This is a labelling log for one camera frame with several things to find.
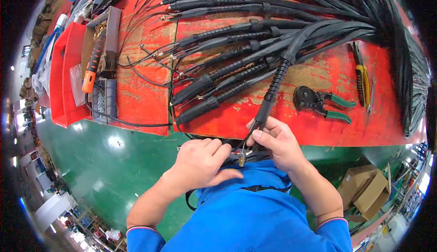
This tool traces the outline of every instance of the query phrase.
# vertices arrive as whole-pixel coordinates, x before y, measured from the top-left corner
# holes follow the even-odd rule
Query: red box
[[[52,122],[68,125],[90,117],[86,105],[76,107],[71,90],[70,69],[80,64],[86,26],[70,23],[53,45],[50,69],[50,107]]]

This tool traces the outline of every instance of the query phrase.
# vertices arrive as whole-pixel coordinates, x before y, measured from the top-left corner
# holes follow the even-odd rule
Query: red workbench
[[[134,14],[137,0],[122,0],[116,6],[122,9],[119,45],[126,34],[127,24]],[[146,16],[153,12],[165,11],[167,6],[142,12]],[[139,22],[136,29],[123,48],[120,63],[127,63],[126,55],[131,61],[146,56],[139,44],[152,51],[194,33],[232,25],[246,21],[251,16],[234,14],[210,15],[204,18],[172,22],[155,21],[161,15]],[[402,12],[402,19],[411,32],[415,33],[411,23]],[[208,54],[189,57],[181,63],[181,69],[198,63],[199,59],[214,55],[222,50]],[[368,67],[369,80],[377,79],[373,113],[368,115],[366,109],[358,104],[356,87],[355,61],[348,44],[325,51],[303,64],[291,67],[281,86],[276,105],[271,115],[286,122],[295,134],[299,144],[316,146],[385,146],[417,143],[425,140],[425,124],[410,138],[402,133],[400,108],[396,103],[394,85],[390,78],[389,53],[386,49],[366,42],[360,42],[363,60]],[[150,59],[135,68],[146,78],[157,83],[170,79],[170,72],[162,66],[153,66],[156,61]],[[242,139],[247,134],[246,123],[255,116],[271,78],[263,80],[243,94],[223,103],[218,109],[182,125],[184,132],[226,138]],[[324,119],[313,111],[297,112],[293,105],[293,91],[299,85],[306,85],[315,91],[333,92],[347,101],[356,101],[354,108],[344,109],[352,124],[344,121]],[[159,124],[169,121],[167,110],[168,91],[151,85],[139,78],[130,68],[117,69],[117,106],[118,118],[124,121],[144,124]],[[326,105],[328,110],[338,111],[336,107]],[[114,123],[118,127],[136,129],[157,135],[169,135],[167,127],[134,128],[125,124]]]

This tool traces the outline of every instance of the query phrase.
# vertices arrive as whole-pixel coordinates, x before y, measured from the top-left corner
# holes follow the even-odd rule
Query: plastic tray
[[[72,22],[53,45],[50,68],[50,107],[52,122],[68,125],[90,117],[86,105],[76,107],[71,90],[70,69],[80,64],[85,26]]]
[[[104,83],[104,86],[102,88],[99,88],[96,84],[94,84],[93,88],[93,109],[98,110],[97,102],[98,102],[98,94],[99,90],[104,90],[104,107],[105,111],[104,113],[109,114],[113,116],[114,118],[117,118],[117,102],[115,96],[117,95],[117,80],[115,79],[99,79],[97,83]],[[100,124],[108,125],[112,121],[114,121],[111,118],[101,116],[97,113],[93,114],[93,120]]]

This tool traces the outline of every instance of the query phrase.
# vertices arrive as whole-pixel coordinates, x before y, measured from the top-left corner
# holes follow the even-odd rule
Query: blue polo shirt
[[[129,252],[274,252],[352,251],[347,221],[333,218],[313,232],[305,206],[287,193],[265,189],[241,189],[254,185],[286,188],[286,173],[272,160],[246,163],[244,179],[231,179],[217,186],[198,189],[198,208],[167,243],[153,228],[128,229]]]

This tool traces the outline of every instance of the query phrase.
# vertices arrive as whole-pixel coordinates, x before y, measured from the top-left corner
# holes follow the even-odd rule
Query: green floor
[[[110,226],[125,232],[129,209],[169,169],[176,147],[187,138],[149,135],[82,120],[64,129],[52,124],[50,110],[37,120],[38,135],[58,173],[78,203],[91,206]],[[382,168],[403,146],[339,148],[303,146],[302,150],[320,173],[338,186],[352,166],[368,160]],[[300,197],[295,189],[292,194]],[[168,208],[158,230],[168,240],[189,219],[192,211],[180,197]]]

